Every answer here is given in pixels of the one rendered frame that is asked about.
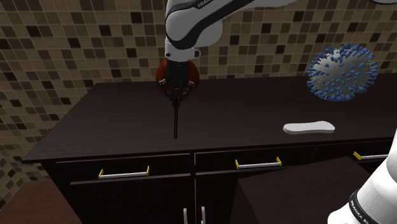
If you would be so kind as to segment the white flat oblong object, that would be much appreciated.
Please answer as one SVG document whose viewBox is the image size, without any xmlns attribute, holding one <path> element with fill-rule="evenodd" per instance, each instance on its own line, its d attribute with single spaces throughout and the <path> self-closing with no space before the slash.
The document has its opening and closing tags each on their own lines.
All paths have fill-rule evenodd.
<svg viewBox="0 0 397 224">
<path fill-rule="evenodd" d="M 307 123 L 287 123 L 282 129 L 287 134 L 329 134 L 335 131 L 335 126 L 330 122 L 317 121 Z"/>
</svg>

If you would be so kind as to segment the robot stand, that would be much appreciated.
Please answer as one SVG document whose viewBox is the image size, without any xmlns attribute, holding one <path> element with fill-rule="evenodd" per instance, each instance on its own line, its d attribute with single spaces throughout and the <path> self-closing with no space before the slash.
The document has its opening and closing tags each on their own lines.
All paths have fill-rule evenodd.
<svg viewBox="0 0 397 224">
<path fill-rule="evenodd" d="M 327 224 L 369 177 L 342 157 L 241 178 L 230 224 Z"/>
</svg>

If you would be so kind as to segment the red round object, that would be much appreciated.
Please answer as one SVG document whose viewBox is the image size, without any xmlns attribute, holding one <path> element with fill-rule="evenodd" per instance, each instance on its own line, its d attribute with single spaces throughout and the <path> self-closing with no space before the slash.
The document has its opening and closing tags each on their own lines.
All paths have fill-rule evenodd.
<svg viewBox="0 0 397 224">
<path fill-rule="evenodd" d="M 167 79 L 167 59 L 164 59 L 156 70 L 155 81 L 158 90 L 162 93 L 162 89 L 159 87 L 158 82 L 162 79 Z M 199 71 L 196 65 L 192 62 L 188 62 L 188 81 L 191 80 L 195 83 L 195 88 L 192 90 L 191 94 L 185 98 L 189 99 L 197 90 L 200 84 Z"/>
</svg>

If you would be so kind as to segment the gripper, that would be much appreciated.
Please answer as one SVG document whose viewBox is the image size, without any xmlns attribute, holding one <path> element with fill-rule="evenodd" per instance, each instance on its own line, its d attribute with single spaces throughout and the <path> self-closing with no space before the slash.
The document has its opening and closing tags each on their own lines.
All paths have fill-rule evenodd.
<svg viewBox="0 0 397 224">
<path fill-rule="evenodd" d="M 195 83 L 188 81 L 188 62 L 167 60 L 167 81 L 162 79 L 158 85 L 164 96 L 172 102 L 172 107 L 180 107 L 181 101 L 195 88 Z"/>
</svg>

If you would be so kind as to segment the dark wooden drawer cabinet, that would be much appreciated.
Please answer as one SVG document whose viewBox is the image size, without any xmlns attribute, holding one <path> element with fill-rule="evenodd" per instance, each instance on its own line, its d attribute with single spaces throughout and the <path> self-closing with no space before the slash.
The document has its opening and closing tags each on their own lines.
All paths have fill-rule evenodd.
<svg viewBox="0 0 397 224">
<path fill-rule="evenodd" d="M 333 133 L 287 134 L 326 121 Z M 349 157 L 370 174 L 397 129 L 397 74 L 347 102 L 304 77 L 203 80 L 178 109 L 150 82 L 98 83 L 24 157 L 82 224 L 230 224 L 241 178 Z"/>
</svg>

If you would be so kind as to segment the blue spiky grey ball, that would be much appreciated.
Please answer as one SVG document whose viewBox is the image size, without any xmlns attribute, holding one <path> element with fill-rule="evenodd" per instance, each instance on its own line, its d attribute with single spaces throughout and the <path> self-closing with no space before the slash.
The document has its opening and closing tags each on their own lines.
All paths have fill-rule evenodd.
<svg viewBox="0 0 397 224">
<path fill-rule="evenodd" d="M 305 73 L 310 91 L 322 100 L 350 101 L 365 93 L 378 77 L 374 54 L 361 45 L 328 47 L 314 57 Z"/>
</svg>

